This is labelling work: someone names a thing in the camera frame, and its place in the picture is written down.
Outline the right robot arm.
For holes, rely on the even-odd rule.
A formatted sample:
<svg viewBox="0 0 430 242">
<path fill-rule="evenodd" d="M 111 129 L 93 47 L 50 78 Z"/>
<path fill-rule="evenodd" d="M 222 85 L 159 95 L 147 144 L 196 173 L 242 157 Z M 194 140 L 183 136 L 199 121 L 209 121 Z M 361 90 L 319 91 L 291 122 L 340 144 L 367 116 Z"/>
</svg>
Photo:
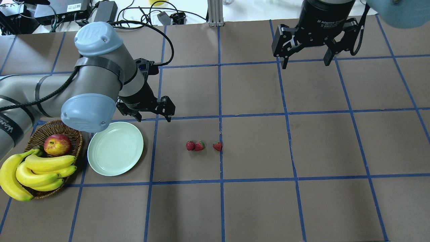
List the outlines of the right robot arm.
<svg viewBox="0 0 430 242">
<path fill-rule="evenodd" d="M 324 64 L 329 66 L 342 51 L 355 56 L 362 43 L 370 9 L 397 29 L 412 29 L 429 22 L 428 0 L 367 0 L 358 21 L 350 18 L 353 0 L 304 0 L 297 25 L 280 24 L 271 45 L 274 57 L 286 69 L 289 57 L 304 48 L 327 46 Z"/>
</svg>

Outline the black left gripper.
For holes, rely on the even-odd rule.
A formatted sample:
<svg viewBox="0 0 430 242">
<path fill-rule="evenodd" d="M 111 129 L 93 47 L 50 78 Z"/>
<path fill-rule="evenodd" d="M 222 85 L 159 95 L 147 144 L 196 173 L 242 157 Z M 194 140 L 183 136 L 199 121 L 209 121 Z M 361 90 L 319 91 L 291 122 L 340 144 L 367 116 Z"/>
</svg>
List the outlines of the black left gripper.
<svg viewBox="0 0 430 242">
<path fill-rule="evenodd" d="M 140 112 L 152 112 L 163 116 L 167 122 L 171 122 L 176 110 L 175 104 L 167 95 L 156 98 L 149 84 L 144 84 L 133 95 L 119 96 L 116 108 L 123 116 L 131 116 L 137 122 L 142 120 Z"/>
</svg>

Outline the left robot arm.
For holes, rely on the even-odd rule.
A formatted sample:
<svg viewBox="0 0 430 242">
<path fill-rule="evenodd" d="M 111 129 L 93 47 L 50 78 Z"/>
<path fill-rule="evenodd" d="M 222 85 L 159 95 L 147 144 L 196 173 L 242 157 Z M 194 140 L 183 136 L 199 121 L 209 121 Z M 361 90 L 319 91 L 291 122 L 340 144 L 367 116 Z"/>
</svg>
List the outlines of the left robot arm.
<svg viewBox="0 0 430 242">
<path fill-rule="evenodd" d="M 157 98 L 147 79 L 174 58 L 156 63 L 133 59 L 118 35 L 127 21 L 95 22 L 82 27 L 74 37 L 80 57 L 70 75 L 7 75 L 1 78 L 1 158 L 4 158 L 41 117 L 60 118 L 68 127 L 87 133 L 105 130 L 114 112 L 140 122 L 141 112 L 152 112 L 168 122 L 175 105 L 168 96 Z"/>
</svg>

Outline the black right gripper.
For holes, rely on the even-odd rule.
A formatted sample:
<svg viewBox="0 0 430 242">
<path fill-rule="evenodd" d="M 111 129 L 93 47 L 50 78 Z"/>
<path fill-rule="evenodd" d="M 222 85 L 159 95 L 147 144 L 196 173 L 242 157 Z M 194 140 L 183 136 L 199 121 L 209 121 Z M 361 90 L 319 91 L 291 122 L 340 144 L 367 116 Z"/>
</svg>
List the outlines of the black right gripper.
<svg viewBox="0 0 430 242">
<path fill-rule="evenodd" d="M 324 65 L 330 66 L 332 60 L 342 51 L 356 55 L 361 44 L 361 22 L 356 18 L 345 17 L 336 20 L 310 17 L 299 19 L 295 27 L 279 24 L 274 32 L 271 50 L 274 57 L 282 57 L 282 70 L 286 70 L 289 57 L 304 48 L 327 46 Z"/>
</svg>

